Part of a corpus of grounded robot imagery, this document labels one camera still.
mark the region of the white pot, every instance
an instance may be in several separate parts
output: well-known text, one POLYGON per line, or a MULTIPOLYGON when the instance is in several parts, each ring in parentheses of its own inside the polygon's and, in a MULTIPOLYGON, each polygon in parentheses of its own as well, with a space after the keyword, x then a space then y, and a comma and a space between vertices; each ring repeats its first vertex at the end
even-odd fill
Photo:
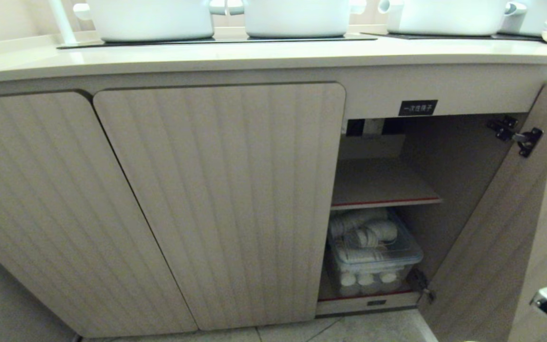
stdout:
POLYGON ((366 0, 228 0, 231 15, 245 14, 251 37, 334 37, 347 32, 350 14, 361 14, 366 0))
POLYGON ((75 15, 93 20, 103 41, 198 39, 214 34, 212 14, 225 14, 224 0, 87 0, 75 15))
POLYGON ((506 6, 501 33, 541 37, 547 20, 547 0, 514 0, 506 6))
POLYGON ((492 35, 499 30, 507 0, 381 0, 391 33, 492 35))

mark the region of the white countertop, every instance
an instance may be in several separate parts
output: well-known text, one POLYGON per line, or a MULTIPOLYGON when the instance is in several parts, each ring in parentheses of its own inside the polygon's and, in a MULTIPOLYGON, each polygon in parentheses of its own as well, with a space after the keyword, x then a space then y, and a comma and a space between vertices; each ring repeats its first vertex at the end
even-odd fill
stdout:
MULTIPOLYGON (((94 33, 85 33, 84 37, 94 33)), ((58 50, 57 37, 0 42, 0 82, 56 76, 296 67, 427 64, 547 65, 534 41, 378 37, 376 41, 92 47, 58 50)))

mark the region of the black cooktop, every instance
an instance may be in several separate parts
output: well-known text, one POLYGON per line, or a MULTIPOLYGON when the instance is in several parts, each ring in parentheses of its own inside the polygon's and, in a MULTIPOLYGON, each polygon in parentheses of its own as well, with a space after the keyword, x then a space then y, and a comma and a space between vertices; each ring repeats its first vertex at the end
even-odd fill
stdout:
POLYGON ((253 38, 247 35, 215 35, 206 39, 176 40, 176 41, 133 41, 133 42, 107 42, 101 40, 87 41, 72 45, 59 46, 59 49, 69 48, 106 48, 111 46, 152 46, 152 45, 194 45, 194 44, 217 44, 217 43, 280 43, 293 41, 357 41, 357 40, 377 40, 374 35, 363 33, 347 33, 343 36, 321 37, 321 38, 253 38))
POLYGON ((388 33, 386 35, 380 35, 377 33, 365 33, 368 35, 381 36, 387 38, 399 38, 399 39, 477 39, 477 40, 526 40, 526 41, 543 41, 541 37, 529 37, 520 35, 504 35, 501 33, 495 33, 490 36, 458 36, 458 35, 406 35, 401 33, 388 33))

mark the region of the black label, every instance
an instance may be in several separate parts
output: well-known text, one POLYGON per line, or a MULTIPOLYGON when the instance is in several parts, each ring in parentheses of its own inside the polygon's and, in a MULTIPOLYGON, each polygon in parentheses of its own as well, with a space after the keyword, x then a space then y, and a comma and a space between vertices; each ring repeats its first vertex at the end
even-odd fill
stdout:
POLYGON ((398 116, 434 115, 438 100, 402 101, 398 116))

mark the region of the tiled floor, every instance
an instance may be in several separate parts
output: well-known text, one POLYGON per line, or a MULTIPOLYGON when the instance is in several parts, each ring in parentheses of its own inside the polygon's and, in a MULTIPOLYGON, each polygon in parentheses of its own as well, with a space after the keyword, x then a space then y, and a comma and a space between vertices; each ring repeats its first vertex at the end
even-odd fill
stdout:
POLYGON ((194 332, 84 342, 438 342, 417 310, 322 318, 216 332, 194 332))

